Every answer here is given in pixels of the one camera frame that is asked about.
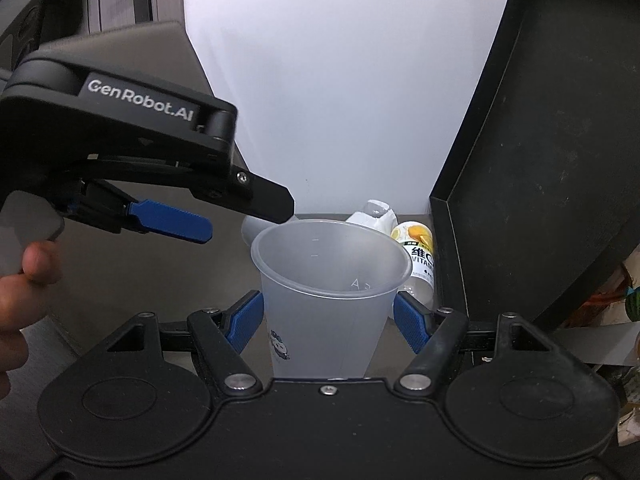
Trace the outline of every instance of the cartoon character print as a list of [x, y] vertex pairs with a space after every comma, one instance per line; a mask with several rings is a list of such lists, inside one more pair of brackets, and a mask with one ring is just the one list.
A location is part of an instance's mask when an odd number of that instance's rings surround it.
[[291, 359], [291, 357], [289, 357], [289, 352], [287, 351], [287, 346], [282, 342], [282, 338], [273, 330], [271, 330], [269, 336], [273, 349], [276, 351], [276, 354], [278, 354], [278, 357], [281, 359]]

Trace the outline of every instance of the blue gripper pad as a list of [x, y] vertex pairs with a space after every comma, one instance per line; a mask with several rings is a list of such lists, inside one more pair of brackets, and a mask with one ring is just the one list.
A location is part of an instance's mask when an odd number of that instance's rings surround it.
[[226, 340], [238, 353], [244, 350], [249, 339], [254, 336], [264, 316], [264, 300], [261, 292], [253, 292], [248, 299], [245, 296], [240, 301], [243, 303], [240, 305], [236, 303], [229, 309], [227, 314], [229, 319], [225, 323], [228, 326], [225, 333]]
[[152, 233], [203, 244], [211, 240], [213, 227], [204, 216], [189, 213], [153, 200], [132, 202], [127, 214], [135, 216], [140, 225]]
[[394, 299], [394, 320], [398, 330], [409, 343], [411, 350], [418, 353], [427, 344], [429, 333], [424, 316], [429, 311], [407, 292], [399, 292]]

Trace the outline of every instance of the gray plastic handle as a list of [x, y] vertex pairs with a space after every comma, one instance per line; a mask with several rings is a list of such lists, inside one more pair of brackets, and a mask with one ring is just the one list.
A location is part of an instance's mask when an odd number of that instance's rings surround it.
[[55, 240], [65, 221], [42, 197], [12, 192], [0, 210], [0, 276], [22, 270], [22, 254], [32, 242]]

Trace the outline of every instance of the plastic cup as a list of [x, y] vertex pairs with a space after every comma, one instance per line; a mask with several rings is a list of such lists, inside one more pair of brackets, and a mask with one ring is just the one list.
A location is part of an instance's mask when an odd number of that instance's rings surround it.
[[358, 378], [369, 366], [398, 287], [411, 275], [402, 245], [332, 220], [261, 232], [251, 255], [262, 278], [278, 378]]

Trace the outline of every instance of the cup rim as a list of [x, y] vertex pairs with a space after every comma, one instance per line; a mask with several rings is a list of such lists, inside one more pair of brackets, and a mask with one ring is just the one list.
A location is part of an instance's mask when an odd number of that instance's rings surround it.
[[271, 267], [268, 266], [265, 263], [265, 261], [262, 259], [262, 257], [260, 256], [260, 251], [258, 250], [258, 245], [260, 244], [260, 241], [265, 236], [267, 236], [269, 232], [271, 232], [274, 229], [287, 228], [286, 226], [289, 225], [289, 222], [285, 222], [284, 224], [276, 224], [274, 226], [266, 228], [264, 231], [260, 232], [260, 234], [258, 234], [257, 237], [255, 237], [254, 242], [251, 244], [251, 258], [254, 261], [255, 266], [258, 267], [258, 270], [260, 270], [260, 272], [263, 275], [267, 276], [269, 279], [273, 280], [279, 285], [289, 288], [290, 290], [295, 290], [296, 292], [300, 292], [301, 294], [306, 294], [308, 296], [316, 296], [318, 298], [327, 298], [328, 300], [361, 300], [363, 298], [375, 298], [377, 296], [382, 296], [383, 294], [388, 294], [393, 290], [398, 290], [400, 285], [402, 285], [411, 275], [411, 272], [414, 268], [414, 263], [412, 262], [411, 257], [406, 252], [406, 250], [404, 250], [404, 247], [402, 247], [401, 244], [393, 240], [392, 237], [385, 235], [384, 233], [381, 233], [379, 231], [376, 231], [375, 229], [370, 229], [368, 227], [364, 227], [361, 225], [351, 224], [348, 222], [341, 222], [339, 220], [305, 219], [305, 220], [295, 220], [294, 222], [291, 222], [291, 223], [297, 224], [299, 222], [306, 222], [306, 223], [324, 222], [324, 223], [331, 223], [331, 224], [344, 224], [354, 229], [367, 230], [369, 233], [372, 233], [375, 236], [381, 237], [381, 239], [384, 238], [385, 240], [388, 240], [390, 244], [395, 245], [395, 247], [397, 247], [400, 251], [402, 251], [402, 255], [405, 260], [404, 271], [402, 273], [401, 278], [398, 278], [396, 280], [391, 280], [389, 282], [383, 283], [383, 285], [369, 288], [367, 290], [339, 292], [336, 290], [323, 290], [321, 288], [315, 288], [312, 286], [303, 285], [302, 283], [294, 282], [293, 280], [285, 278], [283, 275], [280, 275], [275, 270], [271, 269]]

